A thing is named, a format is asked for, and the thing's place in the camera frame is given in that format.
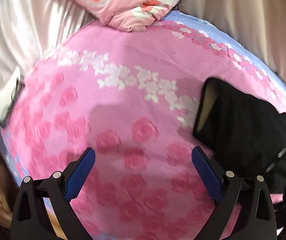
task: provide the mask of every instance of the rose pattern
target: rose pattern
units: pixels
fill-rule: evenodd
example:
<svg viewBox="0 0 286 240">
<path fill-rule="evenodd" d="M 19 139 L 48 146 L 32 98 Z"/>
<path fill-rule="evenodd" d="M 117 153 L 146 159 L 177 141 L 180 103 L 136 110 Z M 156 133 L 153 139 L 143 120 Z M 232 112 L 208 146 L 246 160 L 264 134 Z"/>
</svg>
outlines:
<svg viewBox="0 0 286 240">
<path fill-rule="evenodd" d="M 59 87 L 63 83 L 63 81 L 64 81 L 64 74 L 57 73 L 51 81 L 51 90 L 54 90 L 57 87 Z"/>
<path fill-rule="evenodd" d="M 190 161 L 191 149 L 182 143 L 172 143 L 167 147 L 167 163 L 171 166 Z"/>
<path fill-rule="evenodd" d="M 167 191 L 164 188 L 152 189 L 143 200 L 146 207 L 159 211 L 168 205 Z"/>
<path fill-rule="evenodd" d="M 43 95 L 41 97 L 41 106 L 47 106 L 52 100 L 52 94 L 49 92 L 49 93 L 46 93 L 45 95 Z"/>
<path fill-rule="evenodd" d="M 133 199 L 138 199 L 146 190 L 146 183 L 140 174 L 124 176 L 121 181 L 123 187 Z"/>
<path fill-rule="evenodd" d="M 25 131 L 26 142 L 29 145 L 38 143 L 50 135 L 51 123 L 46 121 L 39 125 L 29 125 Z"/>
<path fill-rule="evenodd" d="M 70 205 L 77 214 L 84 214 L 84 212 L 90 214 L 94 209 L 94 204 L 83 189 L 81 189 L 77 198 L 71 200 Z"/>
<path fill-rule="evenodd" d="M 32 123 L 33 124 L 39 123 L 41 121 L 42 117 L 43 117 L 43 111 L 42 110 L 36 111 L 33 114 Z"/>
<path fill-rule="evenodd" d="M 75 87 L 70 86 L 61 93 L 59 106 L 64 107 L 74 103 L 77 100 Z"/>
<path fill-rule="evenodd" d="M 140 148 L 127 149 L 124 152 L 124 167 L 129 170 L 145 169 L 148 158 Z"/>
<path fill-rule="evenodd" d="M 191 175 L 188 173 L 180 174 L 172 179 L 172 190 L 177 193 L 186 193 L 191 187 Z"/>
<path fill-rule="evenodd" d="M 97 203 L 104 207 L 115 207 L 117 206 L 118 191 L 114 184 L 106 182 L 101 185 L 96 191 Z"/>
<path fill-rule="evenodd" d="M 117 133 L 112 130 L 106 130 L 95 136 L 96 146 L 99 153 L 106 154 L 111 151 L 115 151 L 122 144 L 121 139 Z"/>
<path fill-rule="evenodd" d="M 84 138 L 86 134 L 86 119 L 80 117 L 67 123 L 67 140 L 75 142 L 79 138 Z"/>
<path fill-rule="evenodd" d="M 162 233 L 166 230 L 169 219 L 161 212 L 155 212 L 151 216 L 144 216 L 143 227 L 146 232 Z"/>
<path fill-rule="evenodd" d="M 179 239 L 187 233 L 187 221 L 179 219 L 176 223 L 170 223 L 167 227 L 169 239 Z"/>
<path fill-rule="evenodd" d="M 90 236 L 98 236 L 99 235 L 99 228 L 96 224 L 89 222 L 89 221 L 85 221 L 82 224 Z"/>
<path fill-rule="evenodd" d="M 132 124 L 133 141 L 143 143 L 151 138 L 157 138 L 159 132 L 155 125 L 146 117 L 143 117 Z"/>
<path fill-rule="evenodd" d="M 144 214 L 144 209 L 139 202 L 135 200 L 125 201 L 120 207 L 120 219 L 123 222 L 129 222 L 138 216 Z"/>
<path fill-rule="evenodd" d="M 57 130 L 64 130 L 67 127 L 67 124 L 70 122 L 71 117 L 68 111 L 61 112 L 55 116 L 54 127 Z"/>
<path fill-rule="evenodd" d="M 87 192 L 94 192 L 100 187 L 100 185 L 101 182 L 99 180 L 99 171 L 96 167 L 93 167 L 84 182 L 84 188 Z"/>
</svg>

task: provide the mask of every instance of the white flower print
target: white flower print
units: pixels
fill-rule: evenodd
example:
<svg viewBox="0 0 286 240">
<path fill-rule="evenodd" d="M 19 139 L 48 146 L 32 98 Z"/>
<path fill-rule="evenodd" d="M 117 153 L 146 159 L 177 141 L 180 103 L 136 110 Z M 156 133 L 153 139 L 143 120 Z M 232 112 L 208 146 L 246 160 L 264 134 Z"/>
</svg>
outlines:
<svg viewBox="0 0 286 240">
<path fill-rule="evenodd" d="M 130 70 L 123 66 L 123 65 L 119 65 L 119 69 L 118 69 L 118 76 L 122 79 L 126 78 L 127 75 L 130 73 Z"/>
<path fill-rule="evenodd" d="M 215 43 L 212 43 L 211 45 L 212 45 L 212 48 L 213 48 L 213 49 L 221 50 Z"/>
<path fill-rule="evenodd" d="M 184 117 L 178 116 L 177 119 L 182 123 L 182 127 L 184 129 L 191 127 L 193 128 L 194 122 L 195 122 L 195 113 L 189 113 L 185 115 Z"/>
<path fill-rule="evenodd" d="M 174 111 L 175 108 L 182 109 L 181 105 L 178 103 L 178 98 L 173 91 L 165 92 L 165 100 L 169 103 L 169 109 Z"/>
<path fill-rule="evenodd" d="M 234 66 L 235 66 L 236 68 L 238 68 L 239 70 L 242 69 L 242 67 L 241 67 L 237 62 L 233 61 L 233 64 L 234 64 Z"/>
<path fill-rule="evenodd" d="M 263 79 L 262 75 L 261 75 L 258 71 L 255 71 L 255 73 L 256 73 L 256 76 L 257 76 L 260 80 Z"/>
<path fill-rule="evenodd" d="M 187 28 L 180 28 L 180 30 L 185 32 L 185 33 L 192 33 L 192 31 L 187 29 Z"/>
<path fill-rule="evenodd" d="M 185 95 L 179 98 L 182 109 L 195 112 L 198 108 L 198 101 L 196 98 L 190 98 Z"/>
<path fill-rule="evenodd" d="M 232 47 L 229 43 L 225 42 L 224 44 L 225 44 L 225 46 L 228 47 L 229 49 L 233 49 L 233 47 Z"/>
<path fill-rule="evenodd" d="M 119 78 L 117 76 L 108 76 L 105 78 L 105 84 L 107 87 L 114 87 L 117 86 L 119 83 Z"/>
<path fill-rule="evenodd" d="M 129 87 L 133 87 L 137 83 L 137 79 L 134 76 L 128 76 L 125 80 L 125 84 Z"/>
<path fill-rule="evenodd" d="M 80 54 L 77 51 L 68 50 L 63 56 L 59 55 L 58 66 L 72 66 L 80 62 Z"/>
<path fill-rule="evenodd" d="M 205 31 L 203 31 L 203 30 L 199 30 L 198 32 L 199 32 L 199 33 L 202 33 L 202 34 L 203 34 L 205 37 L 207 37 L 207 38 L 209 37 L 209 35 L 208 35 Z"/>
<path fill-rule="evenodd" d="M 108 53 L 96 54 L 93 56 L 91 65 L 94 68 L 94 75 L 104 74 L 104 61 L 108 60 Z"/>
<path fill-rule="evenodd" d="M 239 55 L 233 54 L 234 59 L 236 59 L 238 62 L 242 61 Z"/>
<path fill-rule="evenodd" d="M 180 39 L 184 38 L 184 35 L 175 31 L 172 31 L 172 34 Z"/>
<path fill-rule="evenodd" d="M 138 73 L 138 80 L 139 81 L 151 80 L 151 78 L 152 78 L 151 71 L 146 70 L 146 69 L 142 69 L 140 66 L 135 66 L 135 68 L 140 71 Z"/>
<path fill-rule="evenodd" d="M 161 23 L 161 22 L 154 22 L 153 25 L 154 25 L 154 26 L 162 26 L 163 23 Z"/>
<path fill-rule="evenodd" d="M 249 63 L 252 63 L 248 56 L 244 56 L 244 59 L 247 60 Z"/>
<path fill-rule="evenodd" d="M 161 79 L 158 82 L 158 86 L 161 90 L 166 91 L 166 90 L 171 90 L 172 89 L 172 84 L 170 82 L 170 80 L 165 80 L 165 79 Z"/>
<path fill-rule="evenodd" d="M 118 76 L 118 68 L 114 63 L 109 63 L 104 66 L 104 74 Z"/>
<path fill-rule="evenodd" d="M 158 86 L 154 81 L 149 81 L 146 83 L 146 91 L 150 94 L 156 94 L 158 90 Z"/>
</svg>

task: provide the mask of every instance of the floral fabric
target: floral fabric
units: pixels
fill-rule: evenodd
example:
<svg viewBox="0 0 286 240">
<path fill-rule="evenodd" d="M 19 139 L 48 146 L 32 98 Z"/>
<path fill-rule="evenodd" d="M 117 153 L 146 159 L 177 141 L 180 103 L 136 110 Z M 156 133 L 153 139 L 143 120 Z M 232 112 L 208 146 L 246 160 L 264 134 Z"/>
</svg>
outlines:
<svg viewBox="0 0 286 240">
<path fill-rule="evenodd" d="M 266 71 L 207 30 L 165 19 L 121 33 L 94 22 L 26 77 L 2 131 L 6 160 L 17 177 L 41 179 L 92 147 L 96 163 L 71 206 L 94 239 L 193 239 L 214 208 L 190 156 L 210 76 L 286 111 Z"/>
</svg>

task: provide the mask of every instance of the pink comforter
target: pink comforter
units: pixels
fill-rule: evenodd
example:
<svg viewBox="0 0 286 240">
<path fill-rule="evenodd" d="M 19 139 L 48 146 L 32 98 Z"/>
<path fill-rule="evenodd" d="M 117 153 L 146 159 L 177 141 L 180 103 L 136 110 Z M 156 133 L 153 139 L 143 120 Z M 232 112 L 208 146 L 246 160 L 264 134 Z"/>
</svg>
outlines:
<svg viewBox="0 0 286 240">
<path fill-rule="evenodd" d="M 94 148 L 94 168 L 71 202 L 92 236 L 193 239 L 214 208 L 190 157 L 201 145 L 191 130 L 203 82 L 219 76 L 286 110 L 268 77 L 239 64 L 246 61 L 179 22 L 143 33 L 94 22 L 26 77 L 9 150 L 41 179 Z M 237 215 L 238 208 L 223 236 Z"/>
</svg>

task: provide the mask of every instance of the pink rose print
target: pink rose print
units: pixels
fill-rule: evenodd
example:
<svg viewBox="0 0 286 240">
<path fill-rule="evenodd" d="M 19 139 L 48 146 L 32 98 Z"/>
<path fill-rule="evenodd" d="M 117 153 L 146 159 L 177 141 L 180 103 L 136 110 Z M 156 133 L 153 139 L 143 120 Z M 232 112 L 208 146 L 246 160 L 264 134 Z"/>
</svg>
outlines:
<svg viewBox="0 0 286 240">
<path fill-rule="evenodd" d="M 192 39 L 192 42 L 196 45 L 201 45 L 201 43 L 197 39 Z"/>
<path fill-rule="evenodd" d="M 209 50 L 209 49 L 211 49 L 211 47 L 210 46 L 208 46 L 208 45 L 206 45 L 206 44 L 202 44 L 202 47 L 203 47 L 203 49 L 206 49 L 206 50 Z"/>
<path fill-rule="evenodd" d="M 234 59 L 234 54 L 236 54 L 236 51 L 233 49 L 227 49 L 227 54 L 229 58 Z"/>
<path fill-rule="evenodd" d="M 25 142 L 29 145 L 38 144 L 42 139 L 49 137 L 50 130 L 50 122 L 43 122 L 39 125 L 29 125 L 25 131 Z"/>
<path fill-rule="evenodd" d="M 39 110 L 37 112 L 35 112 L 32 116 L 32 124 L 37 124 L 41 121 L 43 117 L 43 112 L 42 110 Z"/>
<path fill-rule="evenodd" d="M 148 157 L 140 148 L 127 149 L 124 152 L 124 167 L 129 170 L 145 169 Z"/>
<path fill-rule="evenodd" d="M 31 145 L 31 156 L 33 156 L 33 158 L 40 158 L 45 154 L 46 154 L 46 149 L 42 141 L 39 141 L 38 143 Z"/>
<path fill-rule="evenodd" d="M 186 193 L 191 187 L 191 175 L 188 173 L 180 174 L 172 179 L 172 190 L 177 193 Z"/>
<path fill-rule="evenodd" d="M 167 191 L 163 188 L 151 190 L 143 200 L 145 206 L 153 211 L 158 211 L 168 206 Z"/>
<path fill-rule="evenodd" d="M 44 96 L 41 97 L 41 106 L 47 106 L 52 100 L 52 94 L 46 93 Z"/>
<path fill-rule="evenodd" d="M 64 74 L 63 73 L 57 73 L 51 82 L 51 90 L 56 89 L 59 85 L 61 85 L 64 81 Z"/>
<path fill-rule="evenodd" d="M 100 187 L 99 171 L 97 170 L 96 167 L 93 167 L 84 183 L 84 188 L 86 188 L 87 192 L 93 192 L 99 187 Z"/>
<path fill-rule="evenodd" d="M 42 123 L 37 129 L 38 138 L 41 138 L 41 139 L 48 138 L 48 136 L 50 135 L 50 130 L 51 130 L 50 122 Z"/>
<path fill-rule="evenodd" d="M 193 208 L 186 216 L 186 222 L 189 226 L 204 225 L 205 222 L 210 217 L 211 212 L 209 212 L 207 207 L 199 205 Z"/>
<path fill-rule="evenodd" d="M 139 174 L 124 176 L 121 181 L 121 186 L 125 188 L 128 194 L 134 199 L 138 199 L 146 190 L 145 181 Z"/>
<path fill-rule="evenodd" d="M 77 100 L 75 87 L 70 86 L 61 93 L 59 106 L 64 107 L 74 103 Z"/>
<path fill-rule="evenodd" d="M 217 43 L 216 44 L 220 49 L 226 49 L 226 45 L 224 43 Z"/>
<path fill-rule="evenodd" d="M 98 204 L 104 207 L 115 207 L 117 205 L 118 191 L 114 184 L 106 182 L 96 191 Z"/>
<path fill-rule="evenodd" d="M 167 231 L 169 239 L 179 239 L 187 233 L 187 221 L 181 218 L 176 223 L 170 223 Z"/>
<path fill-rule="evenodd" d="M 138 216 L 142 216 L 144 213 L 144 209 L 139 202 L 136 202 L 135 200 L 129 200 L 121 205 L 120 213 L 120 219 L 123 222 L 129 222 L 130 220 Z"/>
<path fill-rule="evenodd" d="M 182 143 L 172 143 L 167 147 L 167 163 L 177 166 L 190 161 L 191 149 Z"/>
<path fill-rule="evenodd" d="M 205 37 L 202 39 L 202 42 L 206 45 L 211 45 L 211 43 L 216 43 L 212 38 L 210 37 Z"/>
<path fill-rule="evenodd" d="M 141 235 L 137 238 L 137 240 L 159 240 L 156 235 L 152 233 Z"/>
<path fill-rule="evenodd" d="M 86 119 L 80 117 L 77 120 L 72 120 L 67 124 L 67 140 L 71 143 L 79 138 L 85 137 Z"/>
<path fill-rule="evenodd" d="M 151 138 L 157 138 L 159 136 L 159 132 L 150 120 L 143 117 L 133 123 L 132 135 L 134 142 L 142 143 L 147 142 Z"/>
<path fill-rule="evenodd" d="M 85 221 L 82 222 L 82 225 L 86 229 L 86 231 L 89 233 L 90 236 L 98 236 L 99 235 L 99 228 L 96 224 Z"/>
<path fill-rule="evenodd" d="M 221 50 L 212 49 L 212 52 L 214 55 L 219 56 L 219 57 L 224 57 L 227 55 L 227 52 L 223 49 Z"/>
<path fill-rule="evenodd" d="M 161 233 L 164 232 L 168 225 L 168 218 L 160 212 L 151 216 L 143 217 L 143 227 L 146 232 Z"/>
<path fill-rule="evenodd" d="M 87 196 L 86 192 L 84 190 L 81 190 L 77 198 L 72 199 L 70 202 L 73 210 L 75 213 L 78 214 L 84 214 L 85 212 L 87 213 L 92 213 L 94 204 L 92 201 L 89 199 Z"/>
<path fill-rule="evenodd" d="M 67 127 L 67 124 L 70 122 L 71 117 L 68 111 L 61 112 L 57 114 L 54 120 L 54 127 L 57 130 L 64 130 Z"/>
<path fill-rule="evenodd" d="M 193 177 L 191 179 L 190 185 L 191 185 L 192 192 L 195 195 L 195 199 L 198 200 L 199 198 L 203 198 L 204 195 L 207 196 L 206 187 L 204 186 L 199 176 Z"/>
<path fill-rule="evenodd" d="M 99 153 L 105 154 L 111 151 L 115 151 L 122 144 L 121 139 L 116 132 L 107 130 L 99 133 L 95 136 L 96 146 Z"/>
</svg>

